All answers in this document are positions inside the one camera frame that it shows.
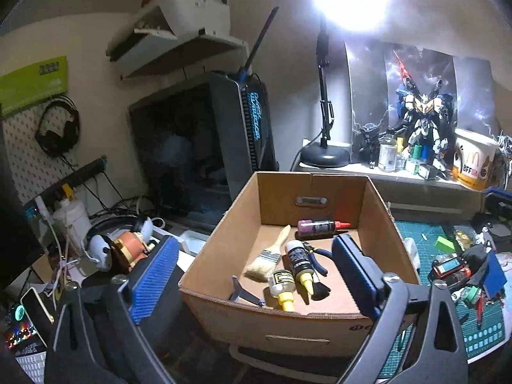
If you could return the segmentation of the blue handled pliers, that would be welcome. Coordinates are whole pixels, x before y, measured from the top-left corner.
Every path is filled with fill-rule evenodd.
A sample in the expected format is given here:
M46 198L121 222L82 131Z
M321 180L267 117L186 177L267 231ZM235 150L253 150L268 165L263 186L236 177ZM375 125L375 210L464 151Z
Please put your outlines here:
M327 276L328 270L318 261L317 256L332 260L332 253L321 248L316 248L306 241L304 241L302 245L305 247L308 253L308 258L317 273L321 276Z

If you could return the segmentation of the yellow capped black bottle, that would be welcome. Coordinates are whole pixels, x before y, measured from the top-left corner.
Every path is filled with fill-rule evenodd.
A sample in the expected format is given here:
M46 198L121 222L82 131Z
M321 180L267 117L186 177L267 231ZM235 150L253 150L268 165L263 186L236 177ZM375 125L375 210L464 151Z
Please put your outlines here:
M299 240L291 240L285 245L285 252L295 280L304 287L309 296L312 296L314 269L305 247Z

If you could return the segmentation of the purple black red-tipped bottle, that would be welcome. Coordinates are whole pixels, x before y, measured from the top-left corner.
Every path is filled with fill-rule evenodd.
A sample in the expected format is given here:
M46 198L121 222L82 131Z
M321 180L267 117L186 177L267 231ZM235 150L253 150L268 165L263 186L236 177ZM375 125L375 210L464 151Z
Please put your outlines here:
M297 224L297 236L303 238L332 237L341 231L346 231L348 228L351 228L351 223L338 220L302 219Z

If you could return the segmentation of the small yellow capped bottle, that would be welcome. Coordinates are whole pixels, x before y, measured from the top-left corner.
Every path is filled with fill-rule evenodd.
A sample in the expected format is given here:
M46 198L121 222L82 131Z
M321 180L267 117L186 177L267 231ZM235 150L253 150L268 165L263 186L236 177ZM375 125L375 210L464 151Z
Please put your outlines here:
M269 290L279 306L285 312L294 311L294 292L296 284L293 274L287 269L276 269L267 278Z

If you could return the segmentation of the blue grey angle ruler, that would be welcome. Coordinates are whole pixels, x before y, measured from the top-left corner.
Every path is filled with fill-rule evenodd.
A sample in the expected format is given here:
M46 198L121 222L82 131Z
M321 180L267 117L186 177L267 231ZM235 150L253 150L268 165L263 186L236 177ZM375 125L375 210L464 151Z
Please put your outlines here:
M241 299L243 301L250 302L251 304L256 305L260 308L263 308L265 306L265 301L255 296L248 290L244 289L236 276L232 276L232 282L234 286L234 291L229 297L230 302L237 302L239 301L239 299Z

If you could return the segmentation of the wooden handle paint brush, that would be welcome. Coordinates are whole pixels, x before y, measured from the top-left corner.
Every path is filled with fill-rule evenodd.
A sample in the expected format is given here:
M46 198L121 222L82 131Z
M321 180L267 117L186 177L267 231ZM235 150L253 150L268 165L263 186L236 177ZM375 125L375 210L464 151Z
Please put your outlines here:
M291 226L286 225L279 233L274 243L260 252L257 258L245 267L244 275L251 280L265 282L269 275L278 266L282 252L281 249L286 243L291 231Z

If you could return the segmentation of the green eraser block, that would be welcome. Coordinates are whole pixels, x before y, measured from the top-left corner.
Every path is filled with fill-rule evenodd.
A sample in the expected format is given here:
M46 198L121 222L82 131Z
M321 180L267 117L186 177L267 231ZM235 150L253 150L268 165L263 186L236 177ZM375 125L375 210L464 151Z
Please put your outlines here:
M437 248L443 254L457 253L456 246L454 245L454 243L443 236L438 236L436 238L435 248Z

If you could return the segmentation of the cardboard storage box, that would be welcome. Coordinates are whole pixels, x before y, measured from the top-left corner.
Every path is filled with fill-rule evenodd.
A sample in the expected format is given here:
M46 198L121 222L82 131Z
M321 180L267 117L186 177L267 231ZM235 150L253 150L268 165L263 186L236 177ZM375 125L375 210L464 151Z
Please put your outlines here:
M419 281L370 179L256 172L179 288L215 340L294 356L352 356L372 327L334 264L349 241L384 272Z

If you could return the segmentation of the white plastic bottle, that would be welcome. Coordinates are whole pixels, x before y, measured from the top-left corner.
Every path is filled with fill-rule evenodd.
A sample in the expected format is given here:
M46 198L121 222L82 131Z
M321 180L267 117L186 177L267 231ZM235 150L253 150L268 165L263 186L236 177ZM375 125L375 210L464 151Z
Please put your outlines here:
M83 254L85 238L91 228L89 215L83 202L79 199L69 200L65 198L59 202L59 206L52 217L62 234L69 239L70 247L74 250L74 253Z

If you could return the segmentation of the black knit cloth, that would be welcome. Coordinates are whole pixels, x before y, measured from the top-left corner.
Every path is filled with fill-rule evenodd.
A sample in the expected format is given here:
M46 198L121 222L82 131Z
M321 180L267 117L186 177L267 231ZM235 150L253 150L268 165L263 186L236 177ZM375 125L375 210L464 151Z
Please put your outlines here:
M467 285L480 287L489 267L489 255L481 244L474 245L462 253L462 260L468 265L471 276Z

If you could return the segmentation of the white smartphone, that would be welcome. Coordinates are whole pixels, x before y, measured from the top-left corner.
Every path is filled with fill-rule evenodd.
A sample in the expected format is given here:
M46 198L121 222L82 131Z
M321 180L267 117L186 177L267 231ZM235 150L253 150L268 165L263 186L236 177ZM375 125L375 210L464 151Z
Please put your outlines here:
M37 334L40 336L41 341L49 348L51 346L54 318L34 287L29 288L23 294L21 304L25 309L28 320L30 320Z

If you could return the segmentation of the green cutting mat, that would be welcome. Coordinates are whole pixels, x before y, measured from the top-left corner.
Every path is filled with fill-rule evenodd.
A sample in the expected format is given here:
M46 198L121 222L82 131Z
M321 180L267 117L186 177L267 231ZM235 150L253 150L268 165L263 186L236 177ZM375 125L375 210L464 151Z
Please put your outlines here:
M414 263L419 263L422 285L435 279L447 283L462 327L468 363L484 358L505 344L510 336L503 311L511 300L510 282L502 276L496 253L489 255L489 267L481 285L468 283L471 272L467 263L452 249L464 245L493 243L488 230L475 234L469 225L435 225L400 221L396 227L403 239L413 239L417 246Z

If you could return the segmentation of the blue notebook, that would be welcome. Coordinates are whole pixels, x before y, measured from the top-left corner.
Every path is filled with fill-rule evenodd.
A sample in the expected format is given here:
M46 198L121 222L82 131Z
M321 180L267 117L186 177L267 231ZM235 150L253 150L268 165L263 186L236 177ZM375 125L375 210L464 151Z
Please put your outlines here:
M501 268L496 254L488 253L488 266L485 270L482 280L482 288L488 300L492 300L500 295L507 282L507 278Z

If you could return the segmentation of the black computer tower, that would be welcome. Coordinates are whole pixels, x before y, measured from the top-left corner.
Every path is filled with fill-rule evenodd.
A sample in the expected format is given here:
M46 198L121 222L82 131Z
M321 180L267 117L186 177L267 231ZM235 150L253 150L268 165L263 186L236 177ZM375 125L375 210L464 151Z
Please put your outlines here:
M148 195L166 219L214 226L254 172L278 170L267 87L208 72L129 108Z

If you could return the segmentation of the yellow white paper bucket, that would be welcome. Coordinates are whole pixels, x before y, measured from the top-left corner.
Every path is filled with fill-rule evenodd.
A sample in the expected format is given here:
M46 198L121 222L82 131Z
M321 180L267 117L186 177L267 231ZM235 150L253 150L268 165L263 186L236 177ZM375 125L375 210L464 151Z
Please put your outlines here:
M460 185L482 192L487 188L505 188L508 158L497 141L466 129L455 130L453 178Z

